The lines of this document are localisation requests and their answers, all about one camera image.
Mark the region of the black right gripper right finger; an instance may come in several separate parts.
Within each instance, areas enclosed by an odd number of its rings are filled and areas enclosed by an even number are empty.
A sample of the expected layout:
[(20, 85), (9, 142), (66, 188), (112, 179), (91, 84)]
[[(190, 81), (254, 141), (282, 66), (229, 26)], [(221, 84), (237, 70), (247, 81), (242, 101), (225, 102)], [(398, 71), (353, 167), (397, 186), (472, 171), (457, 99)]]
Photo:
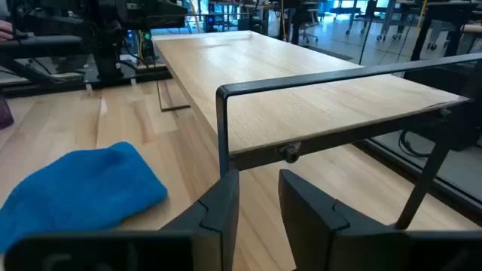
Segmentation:
[(407, 237), (279, 171), (282, 220), (297, 271), (406, 271)]

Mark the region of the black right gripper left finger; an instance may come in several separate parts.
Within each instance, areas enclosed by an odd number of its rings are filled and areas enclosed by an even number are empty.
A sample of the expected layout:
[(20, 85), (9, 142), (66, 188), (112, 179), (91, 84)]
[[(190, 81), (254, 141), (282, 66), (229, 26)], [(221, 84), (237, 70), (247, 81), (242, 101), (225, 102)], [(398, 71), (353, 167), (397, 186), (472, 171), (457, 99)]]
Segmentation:
[(231, 170), (160, 230), (188, 237), (189, 271), (232, 271), (238, 220), (239, 172)]

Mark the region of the purple ribbed plastic cup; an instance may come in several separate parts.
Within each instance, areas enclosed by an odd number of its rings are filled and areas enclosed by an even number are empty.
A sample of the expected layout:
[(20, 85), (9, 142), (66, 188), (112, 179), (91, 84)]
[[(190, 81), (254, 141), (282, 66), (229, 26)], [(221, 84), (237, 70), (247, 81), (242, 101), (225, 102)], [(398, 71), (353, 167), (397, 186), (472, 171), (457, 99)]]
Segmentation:
[(7, 99), (0, 94), (0, 130), (12, 126), (14, 123), (14, 117), (11, 113)]

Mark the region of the blue cloth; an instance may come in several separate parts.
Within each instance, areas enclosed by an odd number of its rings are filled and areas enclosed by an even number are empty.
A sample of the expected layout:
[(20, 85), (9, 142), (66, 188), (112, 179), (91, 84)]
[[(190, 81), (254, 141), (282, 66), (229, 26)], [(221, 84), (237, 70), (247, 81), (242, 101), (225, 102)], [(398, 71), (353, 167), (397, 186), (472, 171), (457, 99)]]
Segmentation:
[(10, 192), (0, 208), (0, 254), (29, 234), (115, 227), (167, 195), (128, 142), (69, 152)]

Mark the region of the black office chair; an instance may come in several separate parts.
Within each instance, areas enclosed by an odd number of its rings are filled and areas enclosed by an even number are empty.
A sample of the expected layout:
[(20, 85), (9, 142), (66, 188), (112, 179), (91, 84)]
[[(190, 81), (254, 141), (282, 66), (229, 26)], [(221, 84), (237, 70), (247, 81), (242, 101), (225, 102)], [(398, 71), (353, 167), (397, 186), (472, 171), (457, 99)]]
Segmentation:
[(310, 38), (314, 38), (315, 41), (318, 41), (319, 38), (316, 35), (310, 34), (307, 32), (308, 29), (313, 28), (314, 26), (319, 25), (319, 12), (320, 1), (317, 2), (315, 0), (305, 0), (301, 3), (301, 23), (300, 23), (300, 30), (301, 30), (301, 37), (306, 44), (309, 44)]

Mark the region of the person's hand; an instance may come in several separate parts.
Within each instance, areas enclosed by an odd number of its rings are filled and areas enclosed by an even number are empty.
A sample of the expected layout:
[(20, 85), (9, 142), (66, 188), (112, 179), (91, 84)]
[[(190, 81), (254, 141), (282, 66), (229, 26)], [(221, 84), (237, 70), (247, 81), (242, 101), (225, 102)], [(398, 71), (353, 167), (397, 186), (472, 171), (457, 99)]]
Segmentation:
[(12, 24), (7, 21), (0, 20), (0, 41), (10, 41), (13, 39), (14, 36)]

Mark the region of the wooden shelf black metal frame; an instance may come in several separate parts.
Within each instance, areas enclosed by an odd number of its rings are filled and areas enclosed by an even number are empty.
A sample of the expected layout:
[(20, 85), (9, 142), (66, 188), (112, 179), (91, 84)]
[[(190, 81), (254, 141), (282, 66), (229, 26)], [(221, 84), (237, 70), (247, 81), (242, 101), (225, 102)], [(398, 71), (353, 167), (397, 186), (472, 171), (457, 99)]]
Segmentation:
[[(220, 86), (354, 68), (352, 62), (248, 31), (158, 36), (155, 43), (212, 142), (218, 140)], [(288, 164), (279, 148), (288, 143), (323, 146), (292, 163), (291, 171), (365, 215), (394, 222), (411, 184), (356, 148), (355, 134), (377, 133), (388, 123), (419, 124), (466, 103), (393, 75), (230, 97), (228, 142), (241, 171), (240, 227), (282, 229), (277, 182)]]

